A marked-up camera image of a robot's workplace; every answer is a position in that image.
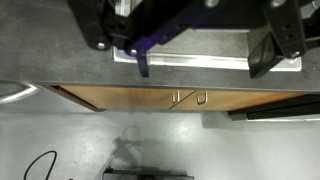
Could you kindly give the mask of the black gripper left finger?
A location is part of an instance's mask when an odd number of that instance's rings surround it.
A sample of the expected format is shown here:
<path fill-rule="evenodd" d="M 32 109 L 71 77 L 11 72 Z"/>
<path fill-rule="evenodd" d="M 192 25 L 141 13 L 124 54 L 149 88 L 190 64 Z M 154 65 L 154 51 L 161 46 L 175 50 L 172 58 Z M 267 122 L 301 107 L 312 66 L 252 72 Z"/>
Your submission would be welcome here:
<path fill-rule="evenodd" d="M 163 45 L 214 12 L 216 0 L 142 0 L 127 16 L 109 0 L 67 0 L 87 45 L 98 51 L 116 47 L 149 75 L 147 51 Z"/>

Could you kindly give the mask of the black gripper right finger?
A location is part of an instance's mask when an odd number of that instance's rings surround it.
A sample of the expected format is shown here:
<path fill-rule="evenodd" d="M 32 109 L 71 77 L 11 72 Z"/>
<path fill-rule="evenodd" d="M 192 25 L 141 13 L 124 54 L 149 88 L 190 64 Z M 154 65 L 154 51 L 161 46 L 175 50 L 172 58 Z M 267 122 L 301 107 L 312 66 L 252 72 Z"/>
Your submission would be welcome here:
<path fill-rule="evenodd" d="M 314 0 L 263 0 L 269 32 L 248 56 L 250 77 L 260 78 L 279 62 L 303 56 L 319 47 L 320 8 L 303 18 L 301 8 Z"/>

